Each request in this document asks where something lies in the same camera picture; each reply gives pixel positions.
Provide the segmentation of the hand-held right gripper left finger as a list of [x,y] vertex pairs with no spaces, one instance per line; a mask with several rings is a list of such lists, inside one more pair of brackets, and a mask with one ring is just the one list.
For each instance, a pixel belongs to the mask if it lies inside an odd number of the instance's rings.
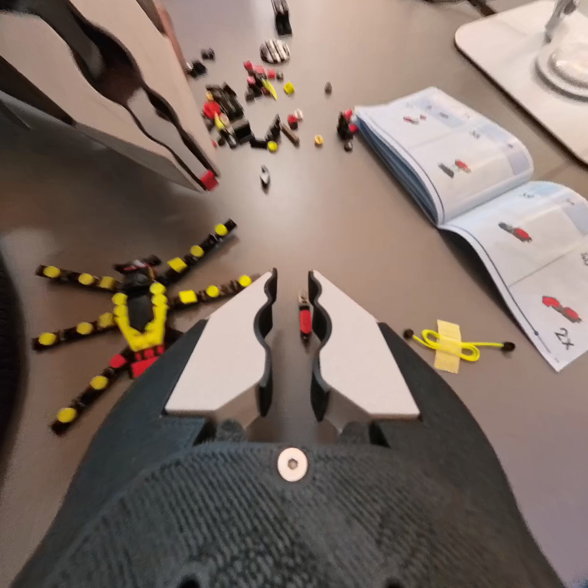
[[175,383],[165,413],[226,420],[248,428],[265,417],[273,396],[273,371],[266,337],[273,327],[277,269],[215,310]]

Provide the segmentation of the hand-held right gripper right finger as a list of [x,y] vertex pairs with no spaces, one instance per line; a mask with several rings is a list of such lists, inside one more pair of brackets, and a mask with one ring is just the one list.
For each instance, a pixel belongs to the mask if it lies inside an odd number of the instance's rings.
[[349,423],[417,420],[420,410],[371,313],[317,270],[308,273],[313,359],[311,406],[318,422],[342,431]]

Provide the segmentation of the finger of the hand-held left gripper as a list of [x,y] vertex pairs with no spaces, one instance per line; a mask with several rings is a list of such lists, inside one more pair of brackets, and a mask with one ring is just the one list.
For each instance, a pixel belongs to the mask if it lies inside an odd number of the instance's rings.
[[115,41],[138,70],[147,90],[169,109],[180,135],[195,148],[196,157],[217,178],[216,150],[201,108],[189,86],[172,42],[162,34],[137,1],[70,1],[88,25]]
[[[172,42],[159,1],[138,1]],[[70,1],[1,1],[1,92],[188,189],[205,191],[204,164],[125,51]]]

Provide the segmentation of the black and red lego assembly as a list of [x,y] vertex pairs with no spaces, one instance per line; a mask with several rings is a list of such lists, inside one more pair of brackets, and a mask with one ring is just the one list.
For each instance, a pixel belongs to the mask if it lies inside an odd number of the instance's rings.
[[300,338],[307,345],[313,334],[312,310],[307,293],[303,291],[299,292],[298,295],[298,317]]

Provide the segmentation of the black and yellow lego spider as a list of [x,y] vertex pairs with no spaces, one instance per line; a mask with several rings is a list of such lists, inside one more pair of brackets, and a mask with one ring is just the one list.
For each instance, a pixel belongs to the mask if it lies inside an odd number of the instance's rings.
[[167,350],[183,336],[174,329],[170,317],[187,308],[207,305],[235,296],[248,288],[253,278],[239,276],[221,285],[210,285],[202,290],[186,289],[170,296],[169,288],[177,284],[206,257],[227,241],[237,229],[232,219],[216,224],[214,230],[201,243],[190,247],[184,256],[176,256],[158,271],[161,260],[155,255],[114,265],[117,279],[95,276],[54,265],[40,265],[35,275],[52,283],[77,286],[111,295],[112,309],[92,321],[81,321],[74,326],[53,332],[44,332],[32,338],[31,347],[37,353],[63,345],[91,339],[97,335],[117,332],[125,347],[115,354],[98,375],[70,403],[60,408],[50,429],[56,436],[64,435],[82,415],[121,376],[127,372],[130,379],[140,377]]

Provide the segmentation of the pile of loose lego parts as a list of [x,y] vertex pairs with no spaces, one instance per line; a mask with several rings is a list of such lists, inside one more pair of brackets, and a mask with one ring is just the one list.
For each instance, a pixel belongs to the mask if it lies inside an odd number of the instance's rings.
[[[262,64],[254,64],[246,60],[243,67],[246,70],[246,91],[244,99],[247,103],[254,102],[263,96],[277,100],[275,82],[283,83],[286,96],[293,96],[295,87],[291,82],[285,82],[283,71],[275,66],[285,65],[290,61],[290,49],[284,41],[292,35],[290,11],[287,1],[272,1],[275,16],[276,38],[265,40],[260,48]],[[206,85],[206,99],[202,107],[202,116],[209,130],[216,128],[218,145],[228,144],[231,149],[245,143],[254,149],[270,152],[277,151],[281,135],[284,135],[294,145],[299,146],[298,127],[303,120],[303,112],[296,109],[287,115],[283,122],[276,115],[263,137],[257,137],[245,117],[245,111],[236,92],[228,84]]]

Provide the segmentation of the lego instruction booklet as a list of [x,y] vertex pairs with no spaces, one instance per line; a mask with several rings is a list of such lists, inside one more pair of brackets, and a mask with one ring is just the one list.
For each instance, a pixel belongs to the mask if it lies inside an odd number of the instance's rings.
[[587,353],[586,198],[532,180],[516,136],[435,87],[353,121],[432,224],[471,247],[556,372]]

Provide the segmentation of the pale yellow tape strip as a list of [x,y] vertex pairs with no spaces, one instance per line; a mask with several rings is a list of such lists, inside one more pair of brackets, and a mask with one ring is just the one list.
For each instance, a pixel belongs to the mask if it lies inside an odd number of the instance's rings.
[[438,371],[458,374],[462,354],[460,326],[444,320],[437,321],[437,349],[434,367]]

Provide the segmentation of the white flat stand base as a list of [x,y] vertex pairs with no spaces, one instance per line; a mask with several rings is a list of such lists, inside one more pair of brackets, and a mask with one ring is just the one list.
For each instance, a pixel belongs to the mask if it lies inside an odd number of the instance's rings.
[[587,101],[548,84],[536,60],[556,1],[534,1],[461,26],[456,48],[577,160],[587,165]]

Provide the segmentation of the clear round glass object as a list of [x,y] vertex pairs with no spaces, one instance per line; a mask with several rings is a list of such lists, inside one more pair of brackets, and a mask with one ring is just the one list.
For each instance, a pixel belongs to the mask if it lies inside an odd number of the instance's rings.
[[555,2],[536,65],[558,92],[587,101],[587,1]]

